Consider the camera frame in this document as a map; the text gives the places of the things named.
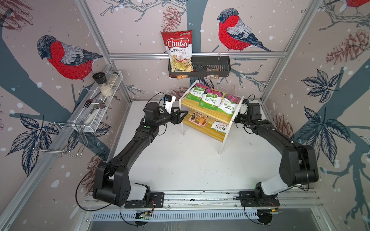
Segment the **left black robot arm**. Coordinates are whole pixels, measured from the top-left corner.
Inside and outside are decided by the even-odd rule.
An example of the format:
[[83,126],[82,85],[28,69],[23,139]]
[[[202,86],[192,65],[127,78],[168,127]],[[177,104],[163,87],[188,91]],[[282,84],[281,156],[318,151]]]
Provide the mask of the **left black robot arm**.
[[117,156],[98,165],[92,191],[94,199],[118,207],[123,206],[131,192],[129,172],[134,162],[158,136],[160,126],[167,123],[180,124],[188,115],[188,111],[178,107],[167,112],[156,102],[148,103],[143,111],[145,116],[131,141]]

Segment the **white mimosa seed bag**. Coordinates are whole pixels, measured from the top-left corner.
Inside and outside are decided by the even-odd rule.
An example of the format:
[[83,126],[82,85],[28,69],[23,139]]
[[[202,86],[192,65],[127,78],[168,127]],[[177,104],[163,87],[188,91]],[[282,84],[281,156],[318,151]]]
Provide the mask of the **white mimosa seed bag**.
[[217,111],[227,114],[233,115],[241,101],[241,98],[235,95],[226,94],[221,104],[218,106]]

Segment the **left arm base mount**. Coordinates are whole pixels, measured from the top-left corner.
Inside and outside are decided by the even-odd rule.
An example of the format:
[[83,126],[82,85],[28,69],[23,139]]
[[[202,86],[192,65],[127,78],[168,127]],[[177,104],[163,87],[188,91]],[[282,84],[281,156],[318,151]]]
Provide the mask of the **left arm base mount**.
[[124,208],[163,208],[163,202],[163,192],[152,192],[149,186],[135,183],[131,184]]

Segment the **green seed bag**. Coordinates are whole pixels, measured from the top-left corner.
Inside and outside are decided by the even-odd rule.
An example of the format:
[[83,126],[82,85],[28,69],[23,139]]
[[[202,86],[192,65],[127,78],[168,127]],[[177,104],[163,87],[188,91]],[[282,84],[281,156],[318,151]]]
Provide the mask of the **green seed bag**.
[[221,105],[223,95],[223,92],[214,89],[206,89],[199,102],[199,107],[216,111]]
[[194,87],[190,90],[189,94],[186,96],[187,99],[190,99],[195,102],[200,102],[205,91],[209,89],[208,86],[196,83]]

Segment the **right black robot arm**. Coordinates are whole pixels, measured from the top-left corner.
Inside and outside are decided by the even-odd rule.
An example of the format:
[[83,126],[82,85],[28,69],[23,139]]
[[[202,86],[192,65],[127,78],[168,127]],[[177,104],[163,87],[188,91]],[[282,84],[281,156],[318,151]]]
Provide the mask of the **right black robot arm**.
[[278,174],[267,181],[257,183],[254,198],[276,196],[295,186],[308,186],[319,180],[315,149],[293,141],[278,131],[270,121],[262,119],[261,106],[258,103],[243,104],[236,123],[264,138],[281,154]]

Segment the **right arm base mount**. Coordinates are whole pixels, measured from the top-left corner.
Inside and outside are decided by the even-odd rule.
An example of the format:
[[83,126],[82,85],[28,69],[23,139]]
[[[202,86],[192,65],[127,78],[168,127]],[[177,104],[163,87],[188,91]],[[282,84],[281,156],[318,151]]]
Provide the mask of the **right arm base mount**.
[[240,191],[235,200],[240,201],[242,207],[279,207],[280,202],[278,195],[266,195],[261,186],[261,182],[257,183],[255,189]]

